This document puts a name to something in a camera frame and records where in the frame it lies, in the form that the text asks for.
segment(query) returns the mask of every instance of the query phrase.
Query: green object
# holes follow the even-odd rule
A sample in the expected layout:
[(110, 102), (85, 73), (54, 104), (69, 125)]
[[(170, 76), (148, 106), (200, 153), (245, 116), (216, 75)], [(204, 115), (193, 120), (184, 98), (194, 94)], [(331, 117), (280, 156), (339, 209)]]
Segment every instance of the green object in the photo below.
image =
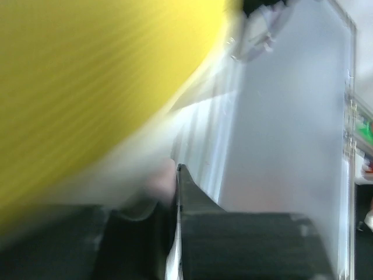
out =
[(373, 132), (370, 129), (371, 123), (364, 122), (364, 124), (357, 127), (357, 132), (362, 136), (369, 144), (373, 145)]

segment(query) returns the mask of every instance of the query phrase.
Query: blurry object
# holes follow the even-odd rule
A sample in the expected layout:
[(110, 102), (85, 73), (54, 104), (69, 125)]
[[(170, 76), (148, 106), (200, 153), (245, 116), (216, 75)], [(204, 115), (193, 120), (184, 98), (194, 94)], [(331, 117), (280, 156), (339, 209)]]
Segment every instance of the blurry object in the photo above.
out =
[(224, 40), (219, 40), (210, 57), (206, 59), (183, 85), (185, 92), (175, 102), (171, 109), (172, 111), (177, 111), (191, 104), (226, 93), (224, 90), (217, 89), (217, 80), (218, 76), (229, 67), (229, 58), (239, 40), (239, 26), (241, 22), (242, 17), (239, 11), (235, 10), (230, 13)]
[(278, 32), (290, 17), (291, 7), (286, 3), (287, 1), (244, 1), (245, 19), (241, 25), (240, 41), (233, 55), (235, 59), (252, 61), (263, 52), (272, 51)]
[(175, 185), (175, 163), (165, 160), (149, 180), (152, 197), (121, 211), (45, 206), (59, 218), (43, 219), (10, 246), (6, 240), (0, 279), (164, 279), (176, 227)]
[(370, 145), (373, 145), (373, 122), (363, 116), (357, 118), (356, 130)]
[(373, 231), (373, 209), (367, 213), (364, 222)]
[(366, 180), (373, 180), (373, 161), (370, 157), (365, 156), (361, 174)]
[(236, 4), (4, 2), (0, 232), (46, 194), (131, 199), (172, 145), (171, 108), (226, 45)]

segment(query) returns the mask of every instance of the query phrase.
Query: yellow corrugated surface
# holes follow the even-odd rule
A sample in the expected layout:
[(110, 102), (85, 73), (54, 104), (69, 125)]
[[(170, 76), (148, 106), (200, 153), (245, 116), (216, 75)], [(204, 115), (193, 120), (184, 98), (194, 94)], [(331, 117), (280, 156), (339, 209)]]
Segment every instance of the yellow corrugated surface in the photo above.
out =
[(0, 3), (0, 227), (143, 125), (211, 50), (225, 0)]

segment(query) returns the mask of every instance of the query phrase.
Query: yellow object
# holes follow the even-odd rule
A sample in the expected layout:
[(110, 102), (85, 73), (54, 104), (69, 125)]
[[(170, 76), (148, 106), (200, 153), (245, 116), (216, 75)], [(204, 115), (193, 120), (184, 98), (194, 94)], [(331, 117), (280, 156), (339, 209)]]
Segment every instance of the yellow object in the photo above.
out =
[(104, 156), (205, 59), (226, 0), (0, 3), (0, 229)]

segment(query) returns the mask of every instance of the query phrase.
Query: frosted glass panel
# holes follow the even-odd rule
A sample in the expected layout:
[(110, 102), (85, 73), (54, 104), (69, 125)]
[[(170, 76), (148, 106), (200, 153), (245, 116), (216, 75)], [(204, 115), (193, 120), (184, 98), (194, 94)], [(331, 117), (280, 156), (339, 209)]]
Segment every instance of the frosted glass panel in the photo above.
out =
[(338, 252), (346, 253), (340, 244), (347, 244), (339, 239), (347, 239), (340, 233), (340, 202), (347, 188), (342, 149), (349, 36), (327, 1), (294, 6), (273, 52), (245, 70), (219, 199), (231, 211), (306, 214), (336, 274), (343, 269)]

